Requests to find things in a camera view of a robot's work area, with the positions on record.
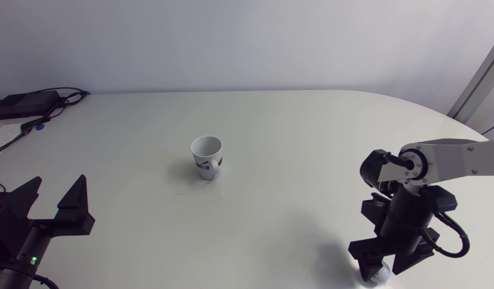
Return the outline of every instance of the mug rim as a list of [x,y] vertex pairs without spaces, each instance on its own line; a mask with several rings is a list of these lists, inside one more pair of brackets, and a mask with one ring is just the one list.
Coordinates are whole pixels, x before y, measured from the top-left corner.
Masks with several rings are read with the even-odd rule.
[[[212,137],[212,138],[217,139],[217,140],[220,142],[220,148],[219,148],[219,150],[218,150],[216,153],[212,154],[212,155],[199,155],[199,154],[196,154],[196,153],[193,151],[193,144],[194,144],[196,141],[198,141],[199,139],[203,138],[203,137]],[[194,154],[194,155],[196,155],[196,156],[199,156],[199,157],[212,157],[212,156],[215,156],[216,154],[218,154],[218,153],[220,153],[220,152],[222,151],[222,146],[223,146],[223,145],[222,145],[222,140],[221,140],[221,139],[219,139],[218,137],[215,137],[214,135],[203,135],[203,136],[201,136],[201,137],[197,137],[194,141],[192,141],[192,143],[191,143],[191,145],[190,145],[190,150],[191,150],[191,153],[192,153],[192,154]]]

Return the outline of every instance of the black cable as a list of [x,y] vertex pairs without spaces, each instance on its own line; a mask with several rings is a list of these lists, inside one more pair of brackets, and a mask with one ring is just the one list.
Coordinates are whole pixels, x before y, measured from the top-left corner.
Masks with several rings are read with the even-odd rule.
[[[21,139],[22,137],[24,137],[25,135],[27,135],[28,133],[30,133],[31,130],[35,126],[38,126],[41,123],[45,122],[45,119],[48,118],[48,117],[50,117],[50,115],[53,113],[53,111],[56,110],[57,108],[63,108],[63,109],[58,114],[54,115],[54,117],[59,116],[65,110],[65,108],[67,108],[67,106],[74,106],[75,104],[78,104],[80,101],[82,101],[82,99],[84,99],[87,95],[91,94],[91,93],[89,93],[89,92],[87,92],[85,90],[82,90],[80,88],[71,88],[71,87],[46,88],[44,90],[36,90],[34,92],[30,92],[30,93],[26,93],[26,94],[33,94],[33,93],[39,93],[39,92],[44,92],[44,91],[48,91],[48,90],[61,90],[61,89],[78,90],[78,92],[72,93],[68,97],[62,97],[61,98],[61,101],[58,102],[56,105],[54,105],[53,108],[51,110],[49,110],[43,117],[41,117],[40,119],[38,119],[38,121],[36,121],[35,123],[33,123],[29,128],[26,128],[25,130],[23,130],[23,132],[21,134],[19,134],[17,137],[15,137],[14,139],[12,139],[11,141],[9,141],[8,143],[5,143],[3,146],[1,146],[0,147],[0,152],[2,152],[4,149],[6,149],[10,145],[12,145],[14,142],[18,141],[19,139]],[[69,98],[72,98],[72,97],[75,97],[76,95],[80,95],[80,98],[78,100],[69,102],[68,99]]]
[[481,133],[481,134],[484,135],[485,133],[490,132],[493,128],[494,128],[494,126],[492,128],[490,128],[489,130],[486,130],[485,132]]
[[33,277],[33,280],[40,282],[40,284],[45,284],[50,289],[59,289],[59,287],[53,281],[49,280],[44,276],[35,275]]
[[65,100],[57,103],[53,108],[51,108],[51,110],[49,110],[49,112],[47,112],[43,117],[41,117],[40,119],[38,119],[37,122],[35,122],[34,124],[32,124],[29,128],[26,128],[25,130],[23,130],[23,132],[21,134],[19,134],[18,136],[16,136],[14,139],[12,139],[11,141],[9,141],[8,143],[4,144],[3,146],[0,147],[0,152],[2,152],[3,150],[5,150],[7,147],[11,146],[15,141],[18,141],[19,139],[21,139],[22,137],[24,137],[25,135],[27,135],[28,133],[30,133],[30,131],[37,125],[41,124],[43,122],[43,120],[45,120],[47,117],[49,117],[49,115],[56,109],[58,108],[58,106],[60,104],[62,104],[63,102],[65,102]]
[[451,227],[454,229],[458,234],[459,237],[461,238],[461,242],[463,243],[463,248],[461,248],[461,251],[457,253],[452,253],[443,250],[441,247],[439,247],[434,240],[427,234],[427,232],[422,229],[419,230],[419,234],[423,237],[423,239],[434,248],[434,250],[440,252],[441,254],[448,256],[450,258],[460,258],[468,253],[470,250],[470,240],[468,239],[468,235],[465,233],[465,231],[461,228],[461,226],[456,223],[452,218],[450,218],[447,214],[445,213],[438,213],[434,214],[436,218],[438,218],[440,221],[442,221],[445,225]]
[[59,116],[65,110],[65,108],[68,107],[67,104],[68,104],[68,101],[65,101],[65,106],[63,106],[63,109],[59,113],[57,113],[56,115],[51,116],[51,119]]
[[2,183],[0,183],[0,186],[2,187],[3,192],[6,192],[6,187]]

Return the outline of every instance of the white wall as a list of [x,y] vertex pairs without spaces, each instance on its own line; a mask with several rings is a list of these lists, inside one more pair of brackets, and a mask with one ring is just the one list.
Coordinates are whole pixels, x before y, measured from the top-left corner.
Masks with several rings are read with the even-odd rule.
[[494,0],[0,0],[0,98],[342,88],[447,113]]

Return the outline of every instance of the golf ball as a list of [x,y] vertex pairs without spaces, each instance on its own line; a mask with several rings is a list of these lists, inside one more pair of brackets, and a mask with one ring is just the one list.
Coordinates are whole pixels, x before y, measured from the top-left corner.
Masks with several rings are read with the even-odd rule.
[[390,278],[390,267],[386,264],[386,262],[382,262],[382,268],[379,272],[375,273],[375,275],[370,278],[375,283],[384,283],[388,281]]

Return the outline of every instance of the white mug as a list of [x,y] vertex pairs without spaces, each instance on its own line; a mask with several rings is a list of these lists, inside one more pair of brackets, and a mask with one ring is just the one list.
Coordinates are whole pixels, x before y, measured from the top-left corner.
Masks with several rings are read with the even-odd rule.
[[201,136],[191,143],[191,152],[205,179],[216,179],[222,175],[222,141],[218,137]]

